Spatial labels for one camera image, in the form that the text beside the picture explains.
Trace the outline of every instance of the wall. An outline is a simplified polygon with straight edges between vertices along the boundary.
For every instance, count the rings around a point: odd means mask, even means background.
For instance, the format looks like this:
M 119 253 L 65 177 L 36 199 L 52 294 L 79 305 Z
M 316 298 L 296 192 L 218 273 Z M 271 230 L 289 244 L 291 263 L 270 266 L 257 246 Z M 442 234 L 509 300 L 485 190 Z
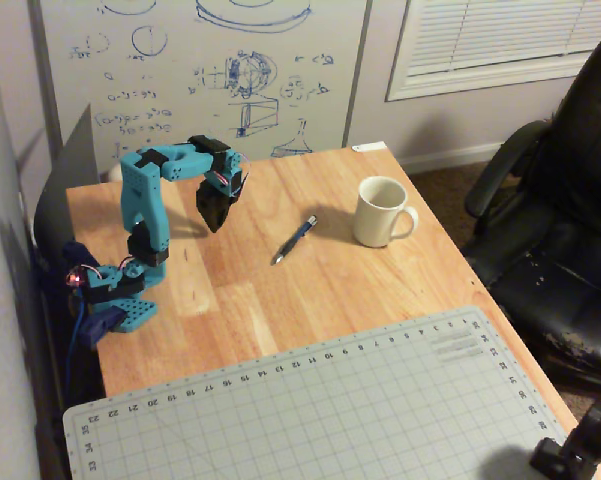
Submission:
M 17 192 L 15 155 L 0 100 L 0 478 L 35 479 L 40 478 L 36 413 L 16 308 L 27 295 L 17 278 L 27 251 Z
M 349 144 L 385 140 L 408 171 L 487 160 L 568 89 L 571 80 L 559 79 L 385 102 L 406 3 L 373 0 Z M 27 0 L 0 1 L 0 89 L 32 214 L 51 162 Z
M 0 93 L 32 217 L 51 159 L 27 0 L 0 0 Z
M 547 118 L 571 79 L 385 102 L 405 0 L 373 0 L 350 145 L 384 140 L 407 171 L 488 160 L 527 122 Z

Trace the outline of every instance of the brown carpet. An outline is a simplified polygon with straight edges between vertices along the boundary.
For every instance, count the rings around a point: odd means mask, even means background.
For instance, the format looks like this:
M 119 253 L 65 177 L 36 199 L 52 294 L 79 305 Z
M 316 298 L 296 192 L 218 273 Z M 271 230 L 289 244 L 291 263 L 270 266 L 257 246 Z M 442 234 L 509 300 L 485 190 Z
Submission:
M 464 198 L 484 166 L 480 163 L 409 176 L 458 247 L 469 240 L 473 231 L 475 221 L 464 211 Z M 560 392 L 560 395 L 578 420 L 593 402 L 590 398 L 566 392 Z

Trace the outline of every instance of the coffee mug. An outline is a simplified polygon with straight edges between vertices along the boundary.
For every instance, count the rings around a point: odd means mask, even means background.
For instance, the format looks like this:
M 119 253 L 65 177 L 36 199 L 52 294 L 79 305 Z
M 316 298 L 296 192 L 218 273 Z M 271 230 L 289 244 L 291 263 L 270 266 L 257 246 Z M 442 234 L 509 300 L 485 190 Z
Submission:
M 353 236 L 367 247 L 384 247 L 401 238 L 407 238 L 418 228 L 418 212 L 405 206 L 409 195 L 393 178 L 368 177 L 358 189 L 358 206 L 353 217 Z M 411 217 L 409 231 L 393 234 L 401 213 Z

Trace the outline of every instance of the gray cutting mat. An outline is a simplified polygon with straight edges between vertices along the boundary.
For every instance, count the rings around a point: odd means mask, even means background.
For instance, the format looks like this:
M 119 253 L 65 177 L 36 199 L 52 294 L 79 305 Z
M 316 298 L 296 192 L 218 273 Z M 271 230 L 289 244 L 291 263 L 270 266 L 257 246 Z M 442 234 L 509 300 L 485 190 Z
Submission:
M 544 478 L 565 433 L 476 307 L 69 409 L 74 479 Z

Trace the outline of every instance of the pen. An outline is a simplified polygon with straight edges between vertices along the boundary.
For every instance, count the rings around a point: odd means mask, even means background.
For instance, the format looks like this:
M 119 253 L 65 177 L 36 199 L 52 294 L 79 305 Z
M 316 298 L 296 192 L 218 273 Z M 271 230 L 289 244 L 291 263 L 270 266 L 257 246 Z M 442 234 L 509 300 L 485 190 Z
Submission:
M 285 242 L 282 248 L 280 248 L 276 256 L 273 258 L 273 262 L 271 262 L 271 264 L 275 265 L 279 263 L 284 257 L 286 257 L 289 254 L 289 252 L 293 249 L 293 247 L 296 246 L 298 240 L 304 237 L 304 234 L 311 230 L 311 228 L 313 228 L 316 225 L 316 223 L 318 223 L 318 218 L 315 215 L 311 215 L 309 217 L 309 220 L 304 222 L 304 224 L 298 230 L 296 230 L 296 233 L 294 233 L 293 236 Z

